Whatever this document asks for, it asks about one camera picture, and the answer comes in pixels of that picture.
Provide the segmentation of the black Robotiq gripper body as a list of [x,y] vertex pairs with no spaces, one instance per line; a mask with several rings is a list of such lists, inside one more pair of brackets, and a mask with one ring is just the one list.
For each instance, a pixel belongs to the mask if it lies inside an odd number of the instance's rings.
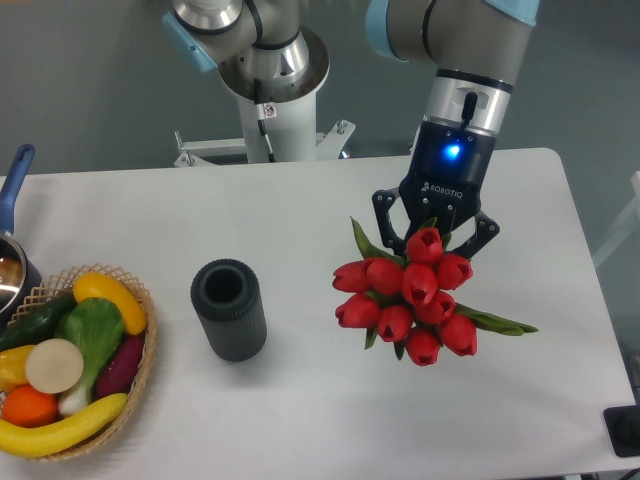
[[411,232],[431,218],[441,231],[451,232],[479,212],[495,143],[494,137],[467,129],[421,124],[399,187]]

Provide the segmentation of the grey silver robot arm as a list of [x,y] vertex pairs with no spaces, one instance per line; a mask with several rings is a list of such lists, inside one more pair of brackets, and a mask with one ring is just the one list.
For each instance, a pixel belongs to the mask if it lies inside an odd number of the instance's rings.
[[[473,257],[499,231],[480,192],[536,23],[535,1],[373,1],[371,47],[399,62],[428,60],[437,73],[400,185],[372,198],[382,244],[356,237],[364,255],[404,256],[389,212],[401,202],[409,233],[443,238],[468,220],[474,234],[456,250]],[[327,148],[316,131],[316,96],[329,73],[323,41],[295,1],[177,1],[162,20],[182,57],[217,70],[235,97],[252,163],[312,161]]]

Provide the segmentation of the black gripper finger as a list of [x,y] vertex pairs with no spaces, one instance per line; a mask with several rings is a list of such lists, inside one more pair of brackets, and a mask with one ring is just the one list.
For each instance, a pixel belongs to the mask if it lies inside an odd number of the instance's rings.
[[474,215],[475,232],[463,244],[452,252],[462,258],[471,260],[480,250],[487,246],[499,233],[498,223],[483,210]]
[[393,252],[406,251],[406,240],[395,232],[390,217],[391,207],[399,198],[400,190],[398,187],[377,190],[372,195],[374,213],[383,246]]

